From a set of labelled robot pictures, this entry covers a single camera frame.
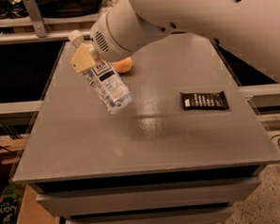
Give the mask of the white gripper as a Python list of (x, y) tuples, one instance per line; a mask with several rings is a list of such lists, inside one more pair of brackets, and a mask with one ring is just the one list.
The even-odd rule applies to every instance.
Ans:
[(112, 62), (131, 56), (145, 46), (149, 36), (144, 21), (135, 13), (129, 0), (120, 0), (102, 14), (90, 29), (92, 44), (84, 42), (75, 50), (70, 65), (85, 72), (102, 59)]

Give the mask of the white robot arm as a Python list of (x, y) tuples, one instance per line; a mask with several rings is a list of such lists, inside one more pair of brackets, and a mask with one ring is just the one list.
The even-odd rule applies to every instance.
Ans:
[(119, 0), (90, 29), (86, 67), (174, 32), (218, 43), (280, 84), (280, 0)]

